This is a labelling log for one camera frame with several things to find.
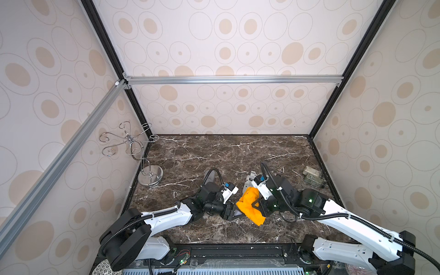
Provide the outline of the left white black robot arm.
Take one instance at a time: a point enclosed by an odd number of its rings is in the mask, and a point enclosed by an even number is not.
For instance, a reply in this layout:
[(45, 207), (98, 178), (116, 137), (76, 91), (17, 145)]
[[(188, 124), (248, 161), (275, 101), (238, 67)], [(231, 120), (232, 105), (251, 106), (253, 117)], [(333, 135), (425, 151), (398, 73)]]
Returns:
[(218, 215), (231, 221), (243, 214), (229, 201), (238, 187), (225, 183), (220, 171), (206, 172), (202, 185), (193, 196), (175, 206), (155, 212), (131, 208), (124, 212), (99, 239), (98, 255), (108, 260), (114, 272), (123, 270), (137, 260), (173, 262), (180, 255), (175, 244), (160, 233), (200, 220), (205, 214)]

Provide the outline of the orange cleaning cloth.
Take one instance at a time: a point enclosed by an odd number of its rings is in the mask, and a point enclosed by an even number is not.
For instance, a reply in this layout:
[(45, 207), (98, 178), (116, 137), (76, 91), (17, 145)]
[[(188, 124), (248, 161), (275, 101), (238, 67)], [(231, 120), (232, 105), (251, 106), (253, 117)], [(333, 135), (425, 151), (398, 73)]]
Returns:
[(258, 189), (254, 187), (249, 187), (246, 189), (244, 195), (236, 203), (238, 209), (257, 226), (261, 226), (266, 220), (261, 211), (258, 209), (259, 197), (260, 193)]

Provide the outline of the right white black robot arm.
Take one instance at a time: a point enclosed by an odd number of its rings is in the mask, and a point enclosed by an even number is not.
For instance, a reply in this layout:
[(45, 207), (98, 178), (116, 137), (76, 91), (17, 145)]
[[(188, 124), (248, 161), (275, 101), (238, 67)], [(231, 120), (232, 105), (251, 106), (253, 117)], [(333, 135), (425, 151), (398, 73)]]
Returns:
[(261, 197), (252, 206), (262, 216), (290, 212), (301, 220), (330, 226), (357, 241), (349, 244), (307, 235), (298, 249), (304, 263), (317, 258), (354, 265), (378, 275), (413, 275), (414, 255), (418, 254), (436, 268), (440, 267), (432, 256), (416, 248), (415, 235), (381, 228), (314, 189), (298, 190), (285, 177), (273, 175), (264, 162), (261, 171), (252, 181)]

